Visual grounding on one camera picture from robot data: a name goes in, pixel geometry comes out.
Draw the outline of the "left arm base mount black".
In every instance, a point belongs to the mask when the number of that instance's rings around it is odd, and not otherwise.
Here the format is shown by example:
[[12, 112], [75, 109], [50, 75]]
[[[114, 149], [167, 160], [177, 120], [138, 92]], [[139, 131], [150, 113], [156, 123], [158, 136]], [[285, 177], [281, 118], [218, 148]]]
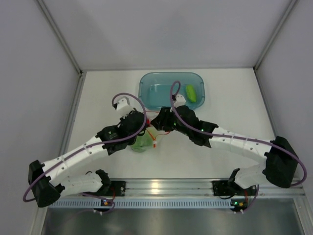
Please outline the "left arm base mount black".
[[84, 192], [83, 195], [92, 195], [98, 197], [124, 196], [126, 189], [125, 181], [111, 181], [110, 184], [104, 184], [97, 192]]

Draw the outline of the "clear zip bag orange seal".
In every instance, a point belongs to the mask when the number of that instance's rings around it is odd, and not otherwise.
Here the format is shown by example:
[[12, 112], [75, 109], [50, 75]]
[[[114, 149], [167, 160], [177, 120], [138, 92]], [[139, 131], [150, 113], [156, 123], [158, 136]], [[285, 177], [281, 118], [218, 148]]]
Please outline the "clear zip bag orange seal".
[[138, 136], [142, 136], [145, 133], [148, 133], [153, 139], [154, 139], [154, 146], [153, 148], [156, 148], [159, 143], [161, 142], [161, 139], [163, 138], [163, 136], [166, 136], [168, 134], [170, 134], [170, 132], [165, 132], [165, 131], [158, 131], [155, 127], [151, 126], [147, 126], [145, 131], [142, 132], [141, 134], [139, 134]]

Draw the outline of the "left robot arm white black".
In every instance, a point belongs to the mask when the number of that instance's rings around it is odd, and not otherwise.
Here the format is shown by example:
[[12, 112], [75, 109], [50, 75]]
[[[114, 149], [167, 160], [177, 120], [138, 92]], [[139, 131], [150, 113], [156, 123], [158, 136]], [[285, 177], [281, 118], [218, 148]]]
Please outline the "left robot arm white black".
[[76, 173], [88, 164], [134, 144], [136, 137], [146, 129], [146, 123], [145, 113], [132, 110], [120, 118], [117, 125], [105, 127], [82, 146], [50, 161], [33, 161], [29, 165], [27, 191], [33, 193], [39, 208], [73, 194], [110, 195], [112, 183], [104, 170], [87, 170], [79, 176]]

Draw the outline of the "green fake vegetable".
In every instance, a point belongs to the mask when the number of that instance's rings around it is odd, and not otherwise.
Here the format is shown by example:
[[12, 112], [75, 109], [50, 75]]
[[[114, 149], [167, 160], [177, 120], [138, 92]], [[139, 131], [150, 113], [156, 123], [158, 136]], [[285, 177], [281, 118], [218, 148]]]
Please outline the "green fake vegetable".
[[190, 102], [195, 103], [197, 101], [196, 90], [192, 85], [186, 85], [185, 92]]

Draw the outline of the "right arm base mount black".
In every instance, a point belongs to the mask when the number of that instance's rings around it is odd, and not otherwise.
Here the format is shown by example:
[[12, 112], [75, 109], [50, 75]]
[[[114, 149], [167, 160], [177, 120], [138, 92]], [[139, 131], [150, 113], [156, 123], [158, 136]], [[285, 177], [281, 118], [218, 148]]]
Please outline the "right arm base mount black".
[[245, 194], [242, 188], [228, 180], [212, 181], [212, 187], [214, 196], [221, 198], [229, 199], [233, 196], [242, 196]]

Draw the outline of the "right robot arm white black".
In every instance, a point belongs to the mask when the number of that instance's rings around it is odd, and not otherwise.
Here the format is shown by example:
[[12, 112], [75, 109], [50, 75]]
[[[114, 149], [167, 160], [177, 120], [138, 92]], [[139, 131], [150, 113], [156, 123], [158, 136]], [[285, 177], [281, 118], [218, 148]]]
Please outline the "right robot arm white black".
[[180, 132], [196, 145], [226, 150], [256, 161], [256, 165], [232, 171], [227, 185], [233, 194], [266, 182], [280, 188], [294, 186], [298, 157], [283, 137], [263, 141], [237, 135], [215, 123], [198, 119], [195, 112], [185, 105], [175, 111], [161, 108], [150, 124], [159, 131]]

